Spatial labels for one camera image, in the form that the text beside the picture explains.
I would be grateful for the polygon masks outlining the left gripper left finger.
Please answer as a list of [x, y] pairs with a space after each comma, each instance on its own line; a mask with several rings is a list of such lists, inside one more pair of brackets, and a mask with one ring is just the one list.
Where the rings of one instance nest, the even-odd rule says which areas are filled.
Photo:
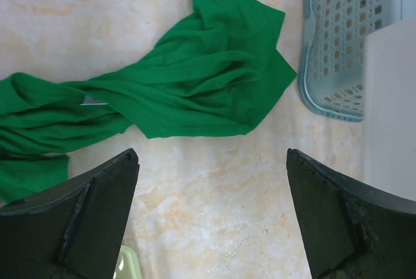
[[1, 207], [1, 277], [112, 278], [138, 172], [128, 149]]

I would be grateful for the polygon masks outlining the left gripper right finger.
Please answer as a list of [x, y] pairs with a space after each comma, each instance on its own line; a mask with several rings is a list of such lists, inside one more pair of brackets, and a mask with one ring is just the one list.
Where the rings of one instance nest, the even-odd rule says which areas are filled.
[[287, 176], [313, 278], [414, 278], [415, 202], [295, 149]]

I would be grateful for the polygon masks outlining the pale yellow-green perforated basket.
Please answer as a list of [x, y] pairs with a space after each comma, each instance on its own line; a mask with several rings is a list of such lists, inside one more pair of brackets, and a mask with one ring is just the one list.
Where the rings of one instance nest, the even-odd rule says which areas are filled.
[[136, 252], [126, 245], [121, 245], [116, 262], [113, 279], [142, 279]]

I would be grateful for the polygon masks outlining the white perforated tray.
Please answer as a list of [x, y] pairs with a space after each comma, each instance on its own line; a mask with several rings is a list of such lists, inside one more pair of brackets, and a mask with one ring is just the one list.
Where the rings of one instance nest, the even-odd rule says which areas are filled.
[[364, 180], [415, 199], [415, 18], [368, 35], [364, 69]]

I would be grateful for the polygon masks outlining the light blue perforated basket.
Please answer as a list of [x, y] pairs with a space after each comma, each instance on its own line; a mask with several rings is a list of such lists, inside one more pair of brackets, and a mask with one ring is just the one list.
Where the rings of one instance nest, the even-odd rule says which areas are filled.
[[402, 0], [304, 0], [297, 84], [313, 113], [364, 117], [363, 55], [369, 34], [402, 19]]

